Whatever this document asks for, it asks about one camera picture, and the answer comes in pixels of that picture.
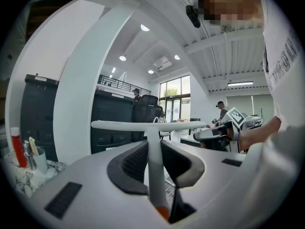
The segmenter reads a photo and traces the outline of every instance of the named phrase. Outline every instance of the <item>white column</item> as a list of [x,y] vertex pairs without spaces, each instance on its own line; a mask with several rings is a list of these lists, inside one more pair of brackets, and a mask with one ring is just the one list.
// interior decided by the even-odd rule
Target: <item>white column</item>
[[98,77],[113,41],[139,5],[125,0],[106,13],[70,56],[54,105],[54,141],[59,161],[71,164],[91,154],[91,112]]

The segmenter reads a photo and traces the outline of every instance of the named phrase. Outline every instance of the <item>white handle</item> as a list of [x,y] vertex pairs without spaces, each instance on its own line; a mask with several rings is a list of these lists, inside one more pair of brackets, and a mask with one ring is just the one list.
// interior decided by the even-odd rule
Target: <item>white handle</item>
[[38,156],[39,153],[38,153],[38,150],[37,150],[37,147],[36,147],[36,144],[35,144],[35,139],[33,137],[30,137],[29,142],[30,142],[30,147],[33,151],[33,154]]
[[171,132],[173,130],[204,128],[206,124],[202,121],[192,121],[187,123],[129,123],[98,120],[93,121],[91,126],[98,129],[135,132],[146,131],[149,127],[155,127],[158,131]]

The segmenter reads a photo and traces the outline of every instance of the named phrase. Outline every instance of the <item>white t-shirt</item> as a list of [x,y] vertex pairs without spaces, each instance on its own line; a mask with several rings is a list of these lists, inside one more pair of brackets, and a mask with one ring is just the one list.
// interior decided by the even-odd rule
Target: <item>white t-shirt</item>
[[263,68],[274,99],[274,115],[287,126],[305,125],[305,57],[302,45],[274,0],[262,0],[265,54]]

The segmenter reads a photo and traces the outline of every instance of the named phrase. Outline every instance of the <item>red tube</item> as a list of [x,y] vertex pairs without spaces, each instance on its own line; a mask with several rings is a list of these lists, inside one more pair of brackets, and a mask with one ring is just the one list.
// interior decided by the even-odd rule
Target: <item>red tube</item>
[[11,128],[10,133],[11,133],[11,140],[13,142],[13,147],[15,149],[15,154],[19,162],[19,166],[25,168],[28,162],[22,149],[19,128],[18,127]]

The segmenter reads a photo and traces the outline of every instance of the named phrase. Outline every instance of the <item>person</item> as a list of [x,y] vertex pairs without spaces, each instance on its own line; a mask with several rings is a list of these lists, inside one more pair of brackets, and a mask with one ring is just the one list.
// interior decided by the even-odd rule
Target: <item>person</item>
[[229,109],[224,105],[223,101],[219,101],[216,107],[220,109],[220,118],[218,119],[218,122],[220,122],[224,118],[225,114],[229,111]]
[[140,90],[138,88],[135,88],[133,90],[133,94],[135,95],[135,97],[133,98],[133,103],[138,103],[141,99]]
[[216,25],[243,21],[261,24],[265,41],[263,70],[274,100],[274,116],[264,126],[241,131],[240,150],[264,142],[288,126],[302,126],[305,112],[304,51],[288,18],[274,0],[195,0],[194,11]]

